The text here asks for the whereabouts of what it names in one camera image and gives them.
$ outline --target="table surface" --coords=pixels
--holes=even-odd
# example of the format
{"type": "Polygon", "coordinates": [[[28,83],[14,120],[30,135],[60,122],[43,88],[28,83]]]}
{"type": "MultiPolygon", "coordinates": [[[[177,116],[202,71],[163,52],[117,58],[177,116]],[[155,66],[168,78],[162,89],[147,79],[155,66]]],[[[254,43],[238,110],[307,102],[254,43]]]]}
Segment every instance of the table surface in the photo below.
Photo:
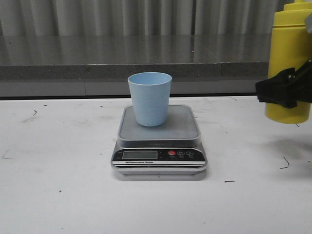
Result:
{"type": "Polygon", "coordinates": [[[110,165],[130,104],[0,101],[0,233],[312,232],[311,120],[271,121],[256,97],[171,98],[192,107],[208,170],[131,178],[110,165]]]}

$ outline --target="gray countertop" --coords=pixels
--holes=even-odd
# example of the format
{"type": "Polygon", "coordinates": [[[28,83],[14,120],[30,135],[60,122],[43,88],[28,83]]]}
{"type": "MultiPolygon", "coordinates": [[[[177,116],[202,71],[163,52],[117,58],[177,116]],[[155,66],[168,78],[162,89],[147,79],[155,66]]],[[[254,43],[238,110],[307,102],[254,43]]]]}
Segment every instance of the gray countertop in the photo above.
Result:
{"type": "Polygon", "coordinates": [[[0,97],[129,94],[127,77],[173,77],[172,94],[250,93],[271,35],[0,37],[0,97]]]}

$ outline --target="electronic scale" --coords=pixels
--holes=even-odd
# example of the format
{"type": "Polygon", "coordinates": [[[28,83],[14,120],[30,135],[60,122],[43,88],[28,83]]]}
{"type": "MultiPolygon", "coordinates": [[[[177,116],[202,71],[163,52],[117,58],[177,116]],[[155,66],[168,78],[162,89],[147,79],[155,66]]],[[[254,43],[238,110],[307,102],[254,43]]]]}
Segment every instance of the electronic scale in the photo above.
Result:
{"type": "Polygon", "coordinates": [[[124,109],[112,167],[125,175],[193,175],[207,167],[200,131],[186,105],[169,105],[167,120],[139,125],[133,106],[124,109]]]}

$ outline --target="yellow bottle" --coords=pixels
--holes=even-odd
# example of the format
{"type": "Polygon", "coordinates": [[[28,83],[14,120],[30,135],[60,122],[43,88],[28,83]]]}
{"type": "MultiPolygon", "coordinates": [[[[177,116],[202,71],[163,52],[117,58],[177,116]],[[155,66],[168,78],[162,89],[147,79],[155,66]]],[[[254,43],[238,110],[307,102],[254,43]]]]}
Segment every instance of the yellow bottle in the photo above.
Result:
{"type": "MultiPolygon", "coordinates": [[[[276,12],[271,38],[269,78],[280,71],[296,70],[312,58],[312,35],[305,28],[305,18],[312,13],[312,2],[295,0],[276,12]]],[[[267,103],[266,116],[281,123],[302,123],[309,118],[310,103],[298,101],[294,108],[267,103]]]]}

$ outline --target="plastic cup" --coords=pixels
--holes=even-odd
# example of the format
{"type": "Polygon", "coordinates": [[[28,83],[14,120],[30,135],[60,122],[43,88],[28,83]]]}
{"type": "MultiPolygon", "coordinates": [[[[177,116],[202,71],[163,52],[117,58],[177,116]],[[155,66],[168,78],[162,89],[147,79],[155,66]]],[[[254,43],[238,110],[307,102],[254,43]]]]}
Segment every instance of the plastic cup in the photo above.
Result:
{"type": "Polygon", "coordinates": [[[137,73],[128,78],[136,121],[155,127],[167,118],[171,76],[161,72],[137,73]]]}

